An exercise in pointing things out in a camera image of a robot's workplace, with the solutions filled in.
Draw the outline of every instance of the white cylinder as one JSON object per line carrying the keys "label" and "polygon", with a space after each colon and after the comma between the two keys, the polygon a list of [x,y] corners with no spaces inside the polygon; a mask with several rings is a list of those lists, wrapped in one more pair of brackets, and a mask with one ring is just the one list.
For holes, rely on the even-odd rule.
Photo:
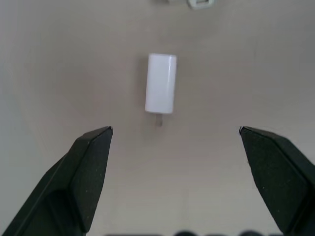
{"label": "white cylinder", "polygon": [[174,55],[150,54],[145,110],[173,113],[177,58]]}

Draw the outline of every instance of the white background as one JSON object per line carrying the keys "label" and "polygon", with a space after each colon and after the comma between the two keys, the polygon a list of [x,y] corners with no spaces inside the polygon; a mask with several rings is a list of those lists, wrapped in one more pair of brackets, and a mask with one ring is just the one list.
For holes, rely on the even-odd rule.
{"label": "white background", "polygon": [[[315,1],[0,1],[0,233],[84,132],[112,125],[91,236],[276,233],[240,125],[315,140]],[[178,56],[174,114],[144,112],[148,53]]]}

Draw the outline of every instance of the white object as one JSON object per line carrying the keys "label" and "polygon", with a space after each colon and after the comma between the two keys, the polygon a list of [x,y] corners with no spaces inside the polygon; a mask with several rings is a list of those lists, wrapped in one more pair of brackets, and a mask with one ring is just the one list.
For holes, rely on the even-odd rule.
{"label": "white object", "polygon": [[189,5],[194,10],[210,7],[215,0],[188,0]]}
{"label": "white object", "polygon": [[150,113],[173,113],[177,57],[150,54],[145,110]]}

